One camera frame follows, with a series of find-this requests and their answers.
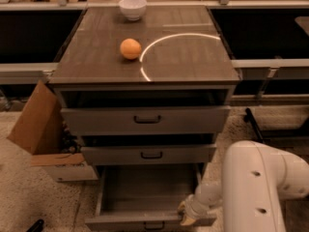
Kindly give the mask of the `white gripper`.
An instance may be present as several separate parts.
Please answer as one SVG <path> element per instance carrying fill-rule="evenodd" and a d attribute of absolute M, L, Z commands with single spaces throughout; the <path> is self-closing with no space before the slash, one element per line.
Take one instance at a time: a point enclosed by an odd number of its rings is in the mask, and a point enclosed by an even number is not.
<path fill-rule="evenodd" d="M 198 199 L 195 194 L 188 195 L 178 206 L 178 213 L 183 214 L 181 226 L 190 226 L 196 219 L 204 218 L 208 214 L 209 206 Z"/>

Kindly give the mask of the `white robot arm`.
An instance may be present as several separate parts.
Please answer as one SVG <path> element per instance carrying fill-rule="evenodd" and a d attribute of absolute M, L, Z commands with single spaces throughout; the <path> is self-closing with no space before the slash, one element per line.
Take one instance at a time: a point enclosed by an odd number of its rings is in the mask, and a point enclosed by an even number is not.
<path fill-rule="evenodd" d="M 301 157 L 262 143 L 232 144 L 222 163 L 219 183 L 202 183 L 179 205 L 181 225 L 223 208 L 224 232 L 286 232 L 282 199 L 309 193 L 309 164 Z"/>

